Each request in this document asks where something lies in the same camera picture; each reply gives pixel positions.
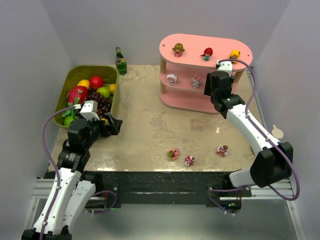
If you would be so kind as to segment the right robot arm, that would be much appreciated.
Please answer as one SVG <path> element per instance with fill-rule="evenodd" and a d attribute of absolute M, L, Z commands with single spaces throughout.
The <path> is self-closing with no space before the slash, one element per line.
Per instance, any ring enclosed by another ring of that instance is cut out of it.
<path fill-rule="evenodd" d="M 233 82 L 234 77 L 227 72 L 214 71 L 207 74 L 204 88 L 214 109 L 240 131 L 255 155 L 250 168 L 230 173 L 228 181 L 235 188 L 253 185 L 263 188 L 289 178 L 292 175 L 292 145 L 280 142 L 263 128 L 244 100 L 232 93 Z"/>

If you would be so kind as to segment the pink round toy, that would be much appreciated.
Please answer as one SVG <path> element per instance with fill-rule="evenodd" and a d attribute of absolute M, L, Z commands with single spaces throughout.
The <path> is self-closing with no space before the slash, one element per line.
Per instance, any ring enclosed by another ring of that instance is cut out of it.
<path fill-rule="evenodd" d="M 177 83 L 177 81 L 178 81 L 178 78 L 177 78 L 177 76 L 174 75 L 174 74 L 168 74 L 168 75 L 166 76 L 166 80 L 167 80 L 167 82 L 168 82 L 168 84 L 169 84 L 170 86 L 174 86 L 174 85 L 176 85 L 176 83 Z"/>

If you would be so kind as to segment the yellow-haired doll toy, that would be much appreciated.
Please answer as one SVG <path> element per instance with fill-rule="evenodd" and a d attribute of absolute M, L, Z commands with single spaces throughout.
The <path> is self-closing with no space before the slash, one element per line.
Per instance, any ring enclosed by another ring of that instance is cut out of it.
<path fill-rule="evenodd" d="M 235 49 L 229 54 L 229 58 L 233 60 L 237 60 L 240 57 L 240 55 L 241 55 L 241 52 Z"/>

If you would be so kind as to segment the red-haired doll toy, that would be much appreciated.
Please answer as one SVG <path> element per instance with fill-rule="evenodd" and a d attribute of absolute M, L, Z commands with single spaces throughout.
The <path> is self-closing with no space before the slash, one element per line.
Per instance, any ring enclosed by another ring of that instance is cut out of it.
<path fill-rule="evenodd" d="M 211 56 L 213 55 L 214 51 L 211 47 L 207 47 L 204 51 L 203 54 L 201 54 L 200 56 L 202 57 L 202 59 L 204 61 L 209 61 Z"/>

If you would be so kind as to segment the strawberry cake toy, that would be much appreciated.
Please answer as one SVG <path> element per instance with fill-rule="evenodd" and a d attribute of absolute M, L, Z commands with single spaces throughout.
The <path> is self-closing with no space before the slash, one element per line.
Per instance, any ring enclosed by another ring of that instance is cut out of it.
<path fill-rule="evenodd" d="M 179 158 L 180 154 L 181 152 L 178 148 L 173 148 L 168 151 L 167 156 L 170 160 L 176 160 L 177 158 Z"/>

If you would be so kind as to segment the red white swirl toy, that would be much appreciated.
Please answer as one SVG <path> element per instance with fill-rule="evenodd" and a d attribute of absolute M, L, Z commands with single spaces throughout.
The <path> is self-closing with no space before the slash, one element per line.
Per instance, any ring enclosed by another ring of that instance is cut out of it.
<path fill-rule="evenodd" d="M 192 155 L 188 155 L 184 160 L 184 165 L 186 167 L 190 167 L 194 165 L 194 162 L 195 162 L 195 157 Z"/>

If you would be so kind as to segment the brown-haired doll toy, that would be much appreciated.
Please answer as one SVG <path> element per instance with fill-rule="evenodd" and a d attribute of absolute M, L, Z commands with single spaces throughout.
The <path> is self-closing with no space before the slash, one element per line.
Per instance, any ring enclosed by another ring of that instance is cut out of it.
<path fill-rule="evenodd" d="M 172 48 L 173 52 L 174 52 L 174 56 L 176 58 L 179 58 L 182 56 L 182 54 L 185 52 L 184 46 L 182 43 L 178 42 L 174 45 L 174 47 Z"/>

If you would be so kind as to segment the small pink figure toy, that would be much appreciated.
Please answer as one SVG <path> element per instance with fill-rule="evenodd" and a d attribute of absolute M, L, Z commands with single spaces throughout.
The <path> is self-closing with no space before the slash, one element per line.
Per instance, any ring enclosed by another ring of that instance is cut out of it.
<path fill-rule="evenodd" d="M 192 78 L 192 87 L 198 89 L 201 85 L 202 78 L 195 74 Z"/>

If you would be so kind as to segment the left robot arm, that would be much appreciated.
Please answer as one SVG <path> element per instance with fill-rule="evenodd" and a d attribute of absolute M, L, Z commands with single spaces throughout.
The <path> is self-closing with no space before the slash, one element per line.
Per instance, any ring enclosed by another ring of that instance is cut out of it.
<path fill-rule="evenodd" d="M 79 118 L 72 121 L 55 166 L 53 186 L 45 206 L 23 240 L 70 240 L 72 229 L 88 200 L 99 195 L 102 178 L 85 173 L 90 147 L 98 138 L 118 135 L 123 123 L 107 114 L 106 119 Z"/>

